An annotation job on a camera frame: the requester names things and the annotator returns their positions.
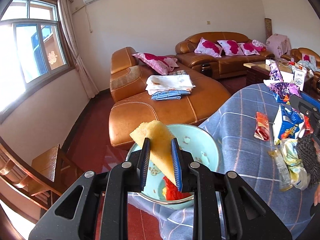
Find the crushed blue Look carton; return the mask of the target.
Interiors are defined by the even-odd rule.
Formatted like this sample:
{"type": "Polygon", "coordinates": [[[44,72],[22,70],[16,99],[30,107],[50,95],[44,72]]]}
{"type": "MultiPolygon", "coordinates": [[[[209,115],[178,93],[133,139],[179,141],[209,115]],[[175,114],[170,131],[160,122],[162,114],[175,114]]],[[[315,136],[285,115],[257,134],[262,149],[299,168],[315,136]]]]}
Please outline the crushed blue Look carton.
{"type": "Polygon", "coordinates": [[[303,114],[294,109],[279,105],[272,125],[274,144],[279,145],[283,139],[298,139],[305,133],[303,114]]]}

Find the purple foil wrapper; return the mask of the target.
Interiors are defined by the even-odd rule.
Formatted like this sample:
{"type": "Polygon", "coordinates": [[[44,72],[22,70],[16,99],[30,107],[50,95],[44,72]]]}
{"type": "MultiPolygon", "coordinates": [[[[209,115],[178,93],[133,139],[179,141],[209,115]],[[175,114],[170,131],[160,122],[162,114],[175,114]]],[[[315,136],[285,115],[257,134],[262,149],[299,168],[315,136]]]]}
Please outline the purple foil wrapper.
{"type": "Polygon", "coordinates": [[[273,93],[276,102],[289,104],[290,96],[300,96],[299,87],[293,82],[285,82],[277,64],[270,65],[269,79],[264,80],[264,85],[273,93]]]}

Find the red wrapper in bin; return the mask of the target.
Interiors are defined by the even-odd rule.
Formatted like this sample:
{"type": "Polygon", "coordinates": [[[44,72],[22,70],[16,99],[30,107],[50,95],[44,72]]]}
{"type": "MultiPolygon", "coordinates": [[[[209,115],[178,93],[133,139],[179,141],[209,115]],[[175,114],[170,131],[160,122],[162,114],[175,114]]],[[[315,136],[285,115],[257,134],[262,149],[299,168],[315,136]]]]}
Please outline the red wrapper in bin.
{"type": "Polygon", "coordinates": [[[163,177],[165,182],[165,187],[162,190],[162,194],[167,201],[180,200],[190,197],[190,193],[182,193],[178,191],[177,186],[175,186],[166,176],[163,177]]]}

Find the tall white milk carton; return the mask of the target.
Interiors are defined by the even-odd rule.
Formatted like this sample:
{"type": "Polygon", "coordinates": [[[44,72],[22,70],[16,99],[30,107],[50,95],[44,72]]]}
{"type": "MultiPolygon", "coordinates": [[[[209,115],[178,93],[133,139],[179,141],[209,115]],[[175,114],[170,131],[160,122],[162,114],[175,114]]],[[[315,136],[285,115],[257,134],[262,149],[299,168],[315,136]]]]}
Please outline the tall white milk carton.
{"type": "Polygon", "coordinates": [[[294,71],[293,81],[300,91],[303,91],[306,79],[306,72],[302,69],[296,68],[294,71]]]}

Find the red snack wrapper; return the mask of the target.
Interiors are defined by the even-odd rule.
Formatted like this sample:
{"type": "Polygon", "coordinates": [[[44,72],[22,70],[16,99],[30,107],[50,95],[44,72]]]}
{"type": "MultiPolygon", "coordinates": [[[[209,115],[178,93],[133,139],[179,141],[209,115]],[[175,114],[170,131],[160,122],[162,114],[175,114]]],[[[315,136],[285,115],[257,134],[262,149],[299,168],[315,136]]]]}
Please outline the red snack wrapper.
{"type": "Polygon", "coordinates": [[[262,141],[269,141],[270,127],[269,127],[267,115],[260,112],[256,112],[255,119],[256,119],[256,128],[255,128],[254,137],[262,141]]]}

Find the brown leather chaise sofa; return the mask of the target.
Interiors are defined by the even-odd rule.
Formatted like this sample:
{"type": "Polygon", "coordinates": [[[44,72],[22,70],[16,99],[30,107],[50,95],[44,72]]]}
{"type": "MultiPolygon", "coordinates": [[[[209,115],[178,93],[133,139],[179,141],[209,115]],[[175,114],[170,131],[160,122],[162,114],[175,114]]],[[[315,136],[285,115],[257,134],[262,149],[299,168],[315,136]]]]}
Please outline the brown leather chaise sofa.
{"type": "Polygon", "coordinates": [[[185,88],[164,92],[148,92],[147,79],[161,78],[156,71],[134,56],[132,47],[115,51],[111,57],[110,92],[114,100],[109,117],[109,136],[113,147],[128,150],[130,133],[143,122],[159,120],[166,125],[197,126],[214,114],[230,97],[218,81],[182,64],[193,83],[185,88]]]}

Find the folded blue striped cloth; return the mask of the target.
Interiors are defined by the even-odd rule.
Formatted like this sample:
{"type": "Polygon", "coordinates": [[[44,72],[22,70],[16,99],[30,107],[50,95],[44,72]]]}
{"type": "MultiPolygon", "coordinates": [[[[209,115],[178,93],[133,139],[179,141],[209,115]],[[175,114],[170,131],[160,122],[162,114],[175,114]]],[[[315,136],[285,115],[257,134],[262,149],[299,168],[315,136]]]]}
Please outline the folded blue striped cloth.
{"type": "Polygon", "coordinates": [[[181,97],[191,94],[191,91],[187,90],[166,90],[156,92],[151,96],[154,101],[166,101],[166,100],[180,100],[181,97]]]}

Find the wooden coffee table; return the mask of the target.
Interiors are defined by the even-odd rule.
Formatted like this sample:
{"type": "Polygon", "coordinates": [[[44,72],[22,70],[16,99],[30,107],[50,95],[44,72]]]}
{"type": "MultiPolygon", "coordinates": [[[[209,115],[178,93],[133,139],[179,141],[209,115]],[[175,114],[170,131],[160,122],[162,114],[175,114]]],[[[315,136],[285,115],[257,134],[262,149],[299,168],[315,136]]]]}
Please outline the wooden coffee table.
{"type": "MultiPolygon", "coordinates": [[[[278,68],[282,72],[292,73],[292,69],[287,65],[278,63],[278,68]]],[[[263,80],[269,79],[270,67],[265,64],[265,62],[253,62],[253,63],[244,63],[244,66],[247,68],[246,74],[246,86],[263,83],[263,80]]],[[[304,85],[306,88],[303,90],[308,90],[311,87],[313,76],[307,74],[305,77],[304,85]]]]}

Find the yellow white plastic bag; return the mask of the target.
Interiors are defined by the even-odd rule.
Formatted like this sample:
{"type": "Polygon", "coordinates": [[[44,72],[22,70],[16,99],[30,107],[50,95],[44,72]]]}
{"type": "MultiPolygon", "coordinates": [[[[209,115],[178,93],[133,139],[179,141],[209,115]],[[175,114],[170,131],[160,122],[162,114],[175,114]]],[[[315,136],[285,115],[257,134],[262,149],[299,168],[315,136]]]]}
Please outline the yellow white plastic bag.
{"type": "Polygon", "coordinates": [[[310,175],[304,168],[296,150],[297,139],[283,139],[268,155],[275,161],[279,174],[279,190],[288,191],[295,187],[305,190],[310,183],[310,175]]]}

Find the pink cloth covered chair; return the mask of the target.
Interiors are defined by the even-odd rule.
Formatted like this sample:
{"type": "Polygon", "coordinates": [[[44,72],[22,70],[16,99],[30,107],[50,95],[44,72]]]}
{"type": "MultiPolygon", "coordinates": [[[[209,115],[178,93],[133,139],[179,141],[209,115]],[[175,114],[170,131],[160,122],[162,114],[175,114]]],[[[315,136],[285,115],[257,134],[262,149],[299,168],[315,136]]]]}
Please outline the pink cloth covered chair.
{"type": "Polygon", "coordinates": [[[276,59],[291,51],[290,39],[286,35],[273,34],[266,40],[267,51],[272,52],[276,59]]]}

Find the folded white cloth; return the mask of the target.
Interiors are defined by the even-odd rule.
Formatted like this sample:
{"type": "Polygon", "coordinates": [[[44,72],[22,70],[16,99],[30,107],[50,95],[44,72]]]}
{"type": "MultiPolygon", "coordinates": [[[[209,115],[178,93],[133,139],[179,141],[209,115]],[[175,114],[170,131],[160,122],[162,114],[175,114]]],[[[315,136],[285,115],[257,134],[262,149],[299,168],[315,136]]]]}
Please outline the folded white cloth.
{"type": "Polygon", "coordinates": [[[191,91],[193,85],[189,75],[152,75],[146,81],[146,91],[149,95],[168,90],[191,91]]]}

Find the pink floral pillow on chaise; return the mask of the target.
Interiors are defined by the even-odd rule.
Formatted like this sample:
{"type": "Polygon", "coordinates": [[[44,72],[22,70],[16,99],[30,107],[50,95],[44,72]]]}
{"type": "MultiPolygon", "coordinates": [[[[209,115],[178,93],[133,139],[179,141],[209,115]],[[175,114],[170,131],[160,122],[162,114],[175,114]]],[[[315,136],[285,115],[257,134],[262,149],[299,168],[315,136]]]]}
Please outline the pink floral pillow on chaise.
{"type": "Polygon", "coordinates": [[[160,75],[168,75],[178,67],[177,59],[170,56],[156,56],[150,53],[135,53],[132,56],[143,61],[160,75]]]}

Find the wooden chair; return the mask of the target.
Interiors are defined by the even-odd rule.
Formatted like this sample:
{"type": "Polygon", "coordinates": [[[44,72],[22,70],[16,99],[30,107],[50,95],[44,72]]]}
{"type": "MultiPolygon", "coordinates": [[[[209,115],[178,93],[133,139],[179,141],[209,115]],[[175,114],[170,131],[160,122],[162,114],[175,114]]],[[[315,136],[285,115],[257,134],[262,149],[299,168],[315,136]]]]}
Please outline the wooden chair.
{"type": "Polygon", "coordinates": [[[1,181],[20,196],[47,211],[83,170],[56,145],[29,165],[1,139],[1,181]]]}

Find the beige curtain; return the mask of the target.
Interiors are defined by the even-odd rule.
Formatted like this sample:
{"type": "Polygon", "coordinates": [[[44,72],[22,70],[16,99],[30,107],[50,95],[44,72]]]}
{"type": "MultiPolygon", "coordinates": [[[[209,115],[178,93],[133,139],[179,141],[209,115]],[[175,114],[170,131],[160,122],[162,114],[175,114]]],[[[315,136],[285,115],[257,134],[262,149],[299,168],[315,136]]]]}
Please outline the beige curtain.
{"type": "Polygon", "coordinates": [[[59,18],[62,25],[62,30],[71,51],[75,68],[78,71],[80,80],[89,99],[94,98],[99,90],[95,85],[91,75],[89,74],[78,50],[78,45],[75,38],[75,31],[72,19],[71,3],[73,0],[57,0],[59,18]]]}

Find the window with frame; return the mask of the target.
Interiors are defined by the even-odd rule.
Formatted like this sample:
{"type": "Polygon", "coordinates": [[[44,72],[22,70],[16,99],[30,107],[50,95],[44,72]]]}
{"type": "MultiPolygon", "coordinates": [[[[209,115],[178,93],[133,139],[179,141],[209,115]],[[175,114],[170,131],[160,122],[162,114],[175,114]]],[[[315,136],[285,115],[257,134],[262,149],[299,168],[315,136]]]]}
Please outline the window with frame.
{"type": "Polygon", "coordinates": [[[1,118],[73,68],[53,0],[13,0],[1,18],[1,118]]]}

